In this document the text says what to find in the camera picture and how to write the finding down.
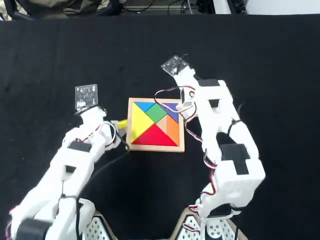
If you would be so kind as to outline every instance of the black chair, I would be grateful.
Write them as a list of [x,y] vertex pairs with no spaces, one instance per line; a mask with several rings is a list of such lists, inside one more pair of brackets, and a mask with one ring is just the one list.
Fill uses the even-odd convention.
[[[4,5],[8,15],[13,20],[37,20],[37,17],[30,16],[18,12],[17,3],[15,0],[4,0]],[[76,16],[84,16],[84,17],[103,17],[103,16],[113,16],[117,15],[121,12],[122,4],[119,3],[119,0],[110,0],[109,5],[99,11],[93,13],[83,13],[77,14]]]

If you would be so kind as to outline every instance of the black tablecloth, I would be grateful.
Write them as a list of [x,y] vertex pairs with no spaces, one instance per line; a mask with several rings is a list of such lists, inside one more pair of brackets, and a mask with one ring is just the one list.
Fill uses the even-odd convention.
[[[240,215],[240,228],[254,240],[316,239],[319,26],[319,15],[1,23],[1,226],[79,123],[75,86],[98,84],[109,118],[124,119],[129,97],[150,98],[176,85],[160,65],[189,53],[200,77],[225,80],[245,101],[241,118],[259,148],[266,178]],[[169,237],[209,182],[200,144],[185,138],[185,153],[132,152],[85,192],[119,239]],[[106,153],[96,167],[122,151]]]

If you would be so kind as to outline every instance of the perforated metal plate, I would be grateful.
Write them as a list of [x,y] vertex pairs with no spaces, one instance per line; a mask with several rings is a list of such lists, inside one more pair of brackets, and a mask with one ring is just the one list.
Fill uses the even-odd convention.
[[206,232],[212,239],[219,239],[221,236],[222,240],[235,239],[235,232],[225,219],[210,219],[206,223]]
[[82,240],[111,240],[108,235],[108,230],[99,217],[93,217],[92,221],[86,228]]
[[[196,218],[192,215],[188,215],[184,219],[183,223],[188,224],[195,229],[200,229],[200,225],[196,221]],[[188,231],[181,226],[180,232],[177,234],[176,240],[200,240],[200,233]]]

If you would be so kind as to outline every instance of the white robotic arm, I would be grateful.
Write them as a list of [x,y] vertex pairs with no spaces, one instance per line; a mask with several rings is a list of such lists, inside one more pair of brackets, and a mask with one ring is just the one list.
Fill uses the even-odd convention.
[[[202,220],[217,207],[230,204],[232,215],[239,214],[253,198],[254,191],[265,178],[258,148],[233,105],[233,98],[223,80],[199,79],[194,69],[174,56],[162,66],[181,91],[177,106],[186,121],[195,113],[202,134],[202,150],[212,167],[210,183],[192,206]],[[219,146],[217,133],[225,133],[235,142]]]
[[[19,229],[32,225],[33,231],[45,234],[45,240],[75,240],[77,217],[78,234],[90,223],[95,205],[79,199],[80,193],[93,173],[94,163],[105,151],[117,147],[120,139],[116,132],[113,136],[111,133],[111,128],[117,131],[117,127],[104,121],[105,110],[97,105],[86,107],[80,114],[83,124],[66,133],[38,185],[10,211],[11,239],[23,239],[25,231],[19,234]],[[77,202],[81,205],[78,216]]]

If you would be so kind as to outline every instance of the black cable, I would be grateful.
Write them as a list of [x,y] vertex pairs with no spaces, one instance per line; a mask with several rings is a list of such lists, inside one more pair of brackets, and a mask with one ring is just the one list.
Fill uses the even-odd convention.
[[187,2],[187,0],[183,0],[181,3],[181,7],[180,7],[180,13],[184,14],[185,13],[185,8],[184,8],[184,4]]
[[179,62],[178,62],[178,66],[177,66],[177,68],[176,68],[176,74],[177,74],[177,75],[178,75],[179,72],[180,72],[181,63],[182,63],[182,61],[183,61],[186,57],[189,58],[189,54],[186,53],[186,54],[183,54],[182,57],[180,57]]
[[57,209],[57,215],[59,213],[59,203],[60,199],[75,199],[75,235],[76,235],[76,240],[81,240],[80,238],[80,232],[79,232],[79,221],[80,221],[80,205],[79,205],[79,197],[76,196],[66,196],[64,194],[64,182],[62,181],[62,191],[61,191],[61,196],[58,200],[58,209]]
[[243,101],[243,102],[238,106],[238,108],[237,108],[237,110],[236,110],[236,113],[238,114],[239,118],[240,118],[240,111],[241,111],[241,108],[242,108],[242,106],[243,106],[245,103],[246,103],[246,102],[245,102],[245,101]]
[[175,0],[175,1],[173,1],[173,2],[170,2],[169,3],[169,5],[168,5],[168,14],[170,14],[170,6],[172,5],[172,4],[176,4],[177,2],[180,2],[180,1],[182,1],[182,0]]
[[88,182],[83,186],[82,190],[79,193],[79,197],[81,196],[81,194],[84,192],[84,190],[86,189],[86,187],[89,185],[90,182],[92,182],[103,170],[105,170],[106,168],[110,167],[112,164],[118,162],[119,160],[123,159],[125,156],[127,156],[130,152],[130,149],[127,150],[124,154],[114,158],[113,160],[109,161],[107,164],[103,165],[102,167],[100,167],[88,180]]
[[[99,107],[101,110],[103,110],[103,111],[105,112],[105,115],[107,115],[107,110],[106,110],[104,107],[102,107],[102,106],[100,106],[100,105],[97,105],[97,104],[96,104],[96,105],[89,106],[89,107],[87,107],[87,108],[84,109],[84,110],[80,110],[80,111],[76,112],[75,115],[77,115],[77,116],[78,116],[78,115],[81,115],[81,114],[83,114],[84,112],[86,112],[86,111],[88,111],[88,110],[90,110],[90,109],[93,109],[93,108],[95,108],[95,107]],[[64,181],[62,181],[62,194],[61,194],[61,197],[60,197],[59,200],[58,200],[58,211],[59,211],[59,201],[60,201],[60,199],[63,199],[63,198],[74,198],[74,199],[75,199],[75,201],[76,201],[76,202],[75,202],[75,234],[76,234],[76,239],[77,239],[77,240],[81,240],[81,238],[80,238],[80,232],[79,232],[79,222],[80,222],[80,205],[79,205],[79,198],[80,198],[81,194],[83,193],[84,189],[86,188],[86,186],[89,185],[89,183],[90,183],[94,178],[97,177],[97,175],[99,175],[99,173],[101,173],[103,170],[105,170],[106,168],[108,168],[109,166],[111,166],[112,164],[114,164],[115,162],[117,162],[117,161],[121,160],[122,158],[124,158],[124,157],[125,157],[127,154],[129,154],[129,152],[130,152],[130,146],[129,146],[129,144],[120,136],[120,134],[119,134],[118,131],[115,131],[115,134],[120,138],[121,142],[123,142],[123,143],[126,145],[127,151],[126,151],[124,154],[122,154],[122,155],[114,158],[113,160],[109,161],[109,162],[108,162],[107,164],[105,164],[104,166],[100,167],[99,170],[97,170],[97,171],[90,177],[90,179],[88,180],[88,182],[83,186],[83,188],[82,188],[82,190],[80,191],[78,197],[76,197],[76,196],[66,196],[66,195],[64,194]]]
[[132,13],[141,13],[147,9],[149,9],[154,3],[155,3],[156,0],[152,0],[152,2],[145,8],[142,8],[142,9],[138,9],[138,10],[131,10],[131,9],[128,9],[127,6],[125,4],[123,4],[123,7],[126,11],[128,12],[132,12]]
[[237,238],[238,238],[238,231],[239,231],[239,227],[236,226],[235,233],[234,233],[234,240],[237,240]]

